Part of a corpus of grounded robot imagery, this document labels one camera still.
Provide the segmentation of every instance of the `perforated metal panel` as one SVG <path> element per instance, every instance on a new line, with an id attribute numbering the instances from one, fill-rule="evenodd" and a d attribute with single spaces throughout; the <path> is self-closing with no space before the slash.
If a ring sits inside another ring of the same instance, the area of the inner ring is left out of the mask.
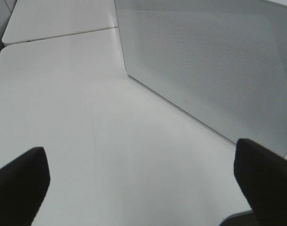
<path id="1" fill-rule="evenodd" d="M 287 152 L 287 7 L 115 0 L 127 72 L 236 141 Z"/>

